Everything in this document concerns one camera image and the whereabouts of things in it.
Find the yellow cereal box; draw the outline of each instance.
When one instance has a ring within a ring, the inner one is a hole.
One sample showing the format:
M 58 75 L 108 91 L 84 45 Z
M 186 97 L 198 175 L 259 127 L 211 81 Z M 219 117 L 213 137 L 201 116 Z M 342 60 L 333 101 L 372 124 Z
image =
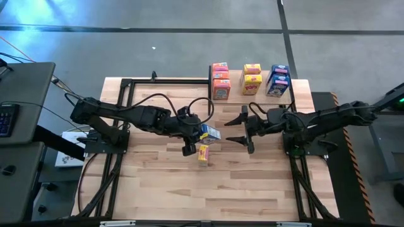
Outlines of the yellow cereal box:
M 245 64 L 243 75 L 259 75 L 261 74 L 261 65 L 260 64 Z
M 209 146 L 201 145 L 198 153 L 198 162 L 200 166 L 208 166 Z
M 243 95 L 255 95 L 262 82 L 263 82 L 263 78 L 260 74 L 242 76 L 242 81 L 241 81 L 242 94 Z

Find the concrete floor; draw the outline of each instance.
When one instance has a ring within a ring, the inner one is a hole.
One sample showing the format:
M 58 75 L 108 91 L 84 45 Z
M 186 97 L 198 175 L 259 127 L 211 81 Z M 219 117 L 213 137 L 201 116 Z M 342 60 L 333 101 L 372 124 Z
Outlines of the concrete floor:
M 284 0 L 289 29 L 404 30 L 401 0 Z M 118 28 L 281 29 L 276 0 L 13 0 L 0 25 Z M 83 96 L 99 97 L 106 76 L 206 76 L 207 65 L 227 61 L 230 69 L 259 62 L 264 69 L 288 64 L 282 34 L 87 33 L 0 31 L 36 61 L 56 63 L 55 75 Z M 340 103 L 372 103 L 404 82 L 403 35 L 291 35 L 299 79 L 312 91 L 334 91 Z M 20 55 L 4 42 L 1 52 Z M 45 106 L 68 119 L 72 108 L 51 86 Z M 40 124 L 55 133 L 69 124 L 43 112 Z M 368 184 L 382 174 L 381 160 L 366 127 L 349 127 L 377 223 L 402 226 L 404 208 L 392 183 Z

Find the wooden table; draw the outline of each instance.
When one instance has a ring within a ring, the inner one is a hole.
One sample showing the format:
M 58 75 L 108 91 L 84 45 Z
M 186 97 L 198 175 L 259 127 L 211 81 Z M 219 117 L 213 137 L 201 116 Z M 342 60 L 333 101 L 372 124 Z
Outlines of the wooden table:
M 282 98 L 265 96 L 264 84 L 257 95 L 242 96 L 238 84 L 240 75 L 240 71 L 230 71 L 230 98 L 215 101 L 215 114 L 208 124 L 221 132 L 222 140 L 210 145 L 208 167 L 199 167 L 196 155 L 182 156 L 182 140 L 157 136 L 133 126 L 130 128 L 131 138 L 122 163 L 114 219 L 298 220 L 290 163 L 283 152 L 280 134 L 253 137 L 256 150 L 252 155 L 240 144 L 224 139 L 244 134 L 243 125 L 224 127 L 224 123 L 238 116 L 241 104 L 255 101 L 265 104 L 263 108 L 266 109 L 290 103 L 288 94 Z M 101 94 L 103 102 L 117 102 L 121 79 L 105 79 Z M 297 110 L 314 111 L 308 80 L 294 79 L 292 85 Z M 181 108 L 197 97 L 208 96 L 208 87 L 200 84 L 137 84 L 133 103 L 153 93 L 166 94 L 176 108 Z M 152 98 L 144 105 L 170 108 L 162 97 Z M 207 102 L 197 102 L 191 110 L 200 119 L 205 119 Z M 98 155 L 85 174 L 81 188 L 83 206 L 100 186 L 104 161 L 105 155 Z M 308 156 L 307 165 L 313 190 L 329 211 L 338 216 L 326 163 L 321 158 Z M 302 196 L 305 211 L 309 214 L 306 193 Z M 106 196 L 104 200 L 104 210 L 108 198 Z M 72 214 L 76 213 L 75 205 Z

